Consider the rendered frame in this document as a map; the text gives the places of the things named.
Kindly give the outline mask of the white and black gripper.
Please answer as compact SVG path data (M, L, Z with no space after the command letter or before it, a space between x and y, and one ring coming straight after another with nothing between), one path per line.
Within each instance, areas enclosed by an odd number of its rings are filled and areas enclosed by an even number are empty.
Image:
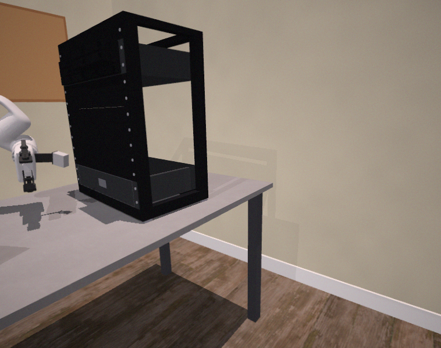
M12 152L12 159L16 165L17 179L19 182L24 181L23 191L28 193L37 190L34 183L36 180L35 151L38 153L35 148L26 144L26 140L21 140L21 144L17 145ZM33 182L31 183L31 181Z

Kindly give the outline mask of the black server rack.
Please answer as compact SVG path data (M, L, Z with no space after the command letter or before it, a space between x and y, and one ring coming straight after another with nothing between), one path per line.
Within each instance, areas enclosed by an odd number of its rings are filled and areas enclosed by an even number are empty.
M137 26L175 35L140 44ZM208 200L203 32L121 11L58 50L79 192L143 223ZM195 165L148 156L143 87L185 81Z

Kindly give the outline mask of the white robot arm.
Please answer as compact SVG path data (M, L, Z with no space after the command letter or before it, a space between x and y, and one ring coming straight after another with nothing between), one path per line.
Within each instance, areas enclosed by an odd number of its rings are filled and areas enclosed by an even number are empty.
M21 140L26 140L26 144L31 145L38 151L37 143L28 135L21 135L30 126L30 119L9 99L0 95L0 104L9 112L0 118L0 147L10 152L21 144ZM52 162L53 165L65 168L69 166L69 154L55 151L52 153L38 153L35 155L35 162Z

